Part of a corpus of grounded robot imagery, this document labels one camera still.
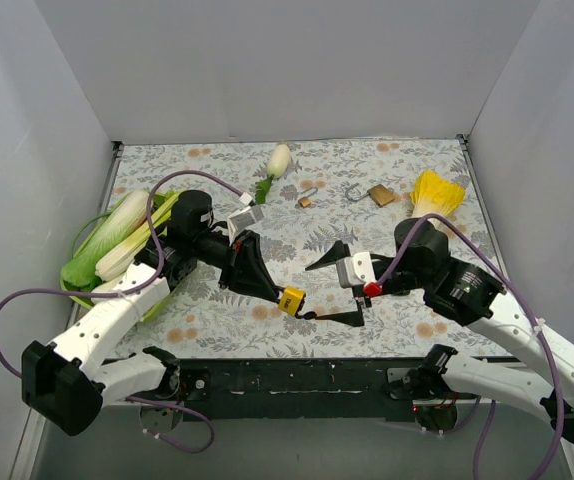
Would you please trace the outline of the yellow padlock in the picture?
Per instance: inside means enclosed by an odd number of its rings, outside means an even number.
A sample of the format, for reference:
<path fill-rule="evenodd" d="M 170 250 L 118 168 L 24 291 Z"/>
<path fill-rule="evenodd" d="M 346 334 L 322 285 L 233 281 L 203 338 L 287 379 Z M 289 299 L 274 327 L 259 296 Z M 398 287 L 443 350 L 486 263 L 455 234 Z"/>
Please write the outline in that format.
<path fill-rule="evenodd" d="M 297 319 L 313 320 L 317 318 L 315 311 L 304 312 L 306 292 L 296 287 L 287 286 L 282 290 L 278 301 L 278 308 Z"/>

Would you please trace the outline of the small brass padlock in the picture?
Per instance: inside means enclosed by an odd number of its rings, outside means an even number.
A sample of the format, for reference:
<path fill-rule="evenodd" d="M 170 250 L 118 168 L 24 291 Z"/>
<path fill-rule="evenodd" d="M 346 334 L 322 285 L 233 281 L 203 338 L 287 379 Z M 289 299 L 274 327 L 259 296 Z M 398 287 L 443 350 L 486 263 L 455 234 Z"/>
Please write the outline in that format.
<path fill-rule="evenodd" d="M 297 205 L 300 208 L 309 208 L 313 205 L 312 196 L 318 192 L 318 188 L 316 186 L 311 187 L 302 192 L 301 197 L 297 200 Z"/>

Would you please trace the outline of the large brass padlock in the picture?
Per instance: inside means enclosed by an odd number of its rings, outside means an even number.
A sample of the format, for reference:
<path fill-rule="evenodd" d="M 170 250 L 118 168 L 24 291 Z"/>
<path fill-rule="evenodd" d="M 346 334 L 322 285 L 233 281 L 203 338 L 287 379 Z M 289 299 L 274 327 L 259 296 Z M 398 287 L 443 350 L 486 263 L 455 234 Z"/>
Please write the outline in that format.
<path fill-rule="evenodd" d="M 347 201 L 357 203 L 363 199 L 369 198 L 378 207 L 384 207 L 393 203 L 397 199 L 396 194 L 382 184 L 375 185 L 365 191 L 359 190 L 358 186 L 358 183 L 354 183 L 344 190 L 344 196 Z"/>

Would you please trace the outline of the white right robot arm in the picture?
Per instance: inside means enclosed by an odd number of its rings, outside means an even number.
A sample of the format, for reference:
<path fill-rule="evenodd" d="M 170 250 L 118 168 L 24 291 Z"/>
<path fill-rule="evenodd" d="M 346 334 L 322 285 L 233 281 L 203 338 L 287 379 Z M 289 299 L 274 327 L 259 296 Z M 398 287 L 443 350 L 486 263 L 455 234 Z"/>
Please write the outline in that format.
<path fill-rule="evenodd" d="M 560 428 L 574 444 L 574 344 L 543 321 L 530 321 L 506 284 L 453 257 L 447 235 L 431 221 L 407 219 L 396 226 L 394 238 L 393 257 L 353 254 L 337 241 L 311 264 L 312 269 L 335 266 L 340 286 L 356 299 L 355 310 L 332 314 L 330 320 L 361 326 L 372 298 L 420 289 L 434 313 L 495 342 L 526 368 L 487 365 L 436 344 L 418 367 L 390 381 L 391 394 L 421 400 L 451 392 L 488 397 Z"/>

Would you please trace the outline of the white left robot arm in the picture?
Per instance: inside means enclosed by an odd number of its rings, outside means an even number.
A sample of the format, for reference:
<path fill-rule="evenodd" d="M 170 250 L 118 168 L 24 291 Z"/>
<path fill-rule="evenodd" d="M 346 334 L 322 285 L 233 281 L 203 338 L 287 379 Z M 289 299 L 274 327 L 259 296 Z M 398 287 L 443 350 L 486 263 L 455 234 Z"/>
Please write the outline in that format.
<path fill-rule="evenodd" d="M 107 356 L 198 263 L 220 270 L 221 288 L 277 303 L 283 290 L 265 266 L 259 235 L 250 229 L 262 217 L 260 206 L 249 203 L 215 222 L 210 195 L 182 192 L 162 232 L 136 255 L 112 297 L 49 344 L 34 341 L 23 351 L 23 401 L 74 436 L 108 403 L 145 391 L 160 400 L 172 398 L 180 386 L 173 355 L 151 347 L 123 360 L 110 362 Z"/>

